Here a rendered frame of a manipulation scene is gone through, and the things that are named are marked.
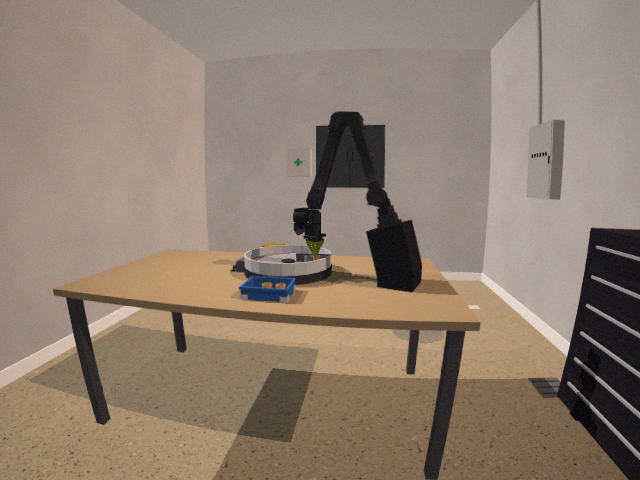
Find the blue crate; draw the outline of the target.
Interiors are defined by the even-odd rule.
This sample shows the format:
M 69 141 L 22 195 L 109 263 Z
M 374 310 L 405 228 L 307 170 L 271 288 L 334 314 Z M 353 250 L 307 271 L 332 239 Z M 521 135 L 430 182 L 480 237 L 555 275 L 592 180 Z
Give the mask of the blue crate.
M 258 300 L 288 303 L 291 295 L 296 290 L 296 278 L 251 276 L 240 287 L 240 300 Z M 273 288 L 259 288 L 263 283 L 272 283 Z M 276 284 L 283 283 L 286 289 L 275 288 Z M 294 284 L 293 284 L 294 283 Z

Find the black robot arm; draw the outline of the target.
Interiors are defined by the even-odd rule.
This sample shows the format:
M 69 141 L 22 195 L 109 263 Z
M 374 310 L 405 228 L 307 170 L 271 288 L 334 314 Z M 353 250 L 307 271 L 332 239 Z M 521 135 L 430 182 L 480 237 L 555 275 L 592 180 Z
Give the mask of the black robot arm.
M 331 115 L 326 143 L 314 182 L 306 200 L 308 208 L 294 209 L 294 231 L 297 236 L 304 232 L 305 235 L 311 236 L 311 225 L 309 223 L 313 224 L 313 226 L 321 223 L 321 212 L 319 210 L 321 210 L 321 206 L 325 198 L 326 186 L 334 163 L 335 155 L 341 137 L 347 126 L 350 126 L 352 131 L 364 172 L 366 186 L 368 187 L 368 192 L 366 194 L 368 202 L 367 205 L 379 207 L 379 209 L 377 209 L 379 215 L 377 218 L 379 221 L 379 224 L 377 225 L 378 228 L 402 223 L 401 219 L 398 220 L 397 212 L 393 210 L 394 207 L 391 205 L 390 198 L 388 198 L 386 191 L 381 189 L 380 178 L 371 153 L 363 121 L 363 117 L 359 112 L 339 111 L 337 113 L 334 112 L 334 114 Z

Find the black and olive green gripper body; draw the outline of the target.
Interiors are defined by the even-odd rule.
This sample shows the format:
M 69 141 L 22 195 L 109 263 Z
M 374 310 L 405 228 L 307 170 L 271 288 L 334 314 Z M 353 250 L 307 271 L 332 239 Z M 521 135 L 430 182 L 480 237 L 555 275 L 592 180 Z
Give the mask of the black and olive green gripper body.
M 315 226 L 313 226 L 313 224 L 311 223 L 309 224 L 311 225 L 311 236 L 304 235 L 303 238 L 306 239 L 306 241 L 323 241 L 324 239 L 322 237 L 326 237 L 326 234 L 321 233 L 321 223 L 315 224 Z

